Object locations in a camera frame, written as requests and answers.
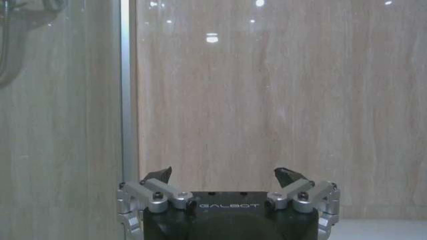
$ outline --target glass shower door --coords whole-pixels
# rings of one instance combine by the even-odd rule
[[[114,0],[1,0],[1,240],[122,234],[118,10]]]

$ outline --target wood grain wall panel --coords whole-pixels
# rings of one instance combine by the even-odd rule
[[[1,240],[118,239],[117,10],[72,0],[57,16],[13,13],[22,62],[0,86]]]
[[[284,166],[338,183],[344,217],[427,219],[424,1],[150,2],[140,174],[170,165],[188,190],[276,190]]]

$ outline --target metal door frame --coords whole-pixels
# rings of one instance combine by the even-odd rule
[[[138,181],[136,0],[120,0],[121,179]]]

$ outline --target silver metal linkage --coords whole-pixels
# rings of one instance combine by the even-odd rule
[[[298,192],[306,191],[310,187],[312,184],[306,179],[298,179],[286,185],[280,192],[268,192],[266,198],[273,202],[273,209],[285,209],[293,196]]]
[[[338,222],[340,190],[334,183],[322,181],[313,188],[298,192],[292,199],[293,209],[300,213],[320,213],[317,239],[326,240],[330,228]]]
[[[190,192],[178,190],[154,178],[148,179],[144,186],[154,192],[162,192],[176,209],[185,209],[186,201],[193,197]]]
[[[169,201],[176,209],[184,210],[192,197],[190,192],[180,191],[154,178],[141,184],[121,183],[117,190],[117,221],[124,225],[128,236],[133,240],[144,239],[140,213],[145,208],[152,213],[162,213],[168,210]]]
[[[330,228],[338,222],[340,190],[334,183],[322,181],[316,186],[306,179],[298,179],[286,185],[280,192],[268,192],[266,199],[273,203],[274,210],[282,210],[292,201],[298,213],[320,212],[317,240],[326,240]]]
[[[140,212],[148,208],[152,213],[162,213],[168,209],[168,198],[138,183],[128,182],[120,184],[116,204],[117,221],[124,225],[128,236],[133,240],[144,240]]]

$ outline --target bolt head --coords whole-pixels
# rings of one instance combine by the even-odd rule
[[[178,197],[185,197],[188,195],[188,192],[182,191],[177,194]]]
[[[305,191],[300,191],[297,193],[297,199],[301,201],[306,201],[308,200],[308,193]]]
[[[162,199],[162,192],[160,191],[156,191],[153,194],[152,194],[152,199],[153,200],[161,200]]]
[[[273,192],[272,195],[273,195],[274,197],[277,197],[277,198],[282,197],[282,195],[281,195],[280,193],[277,193],[277,192]]]

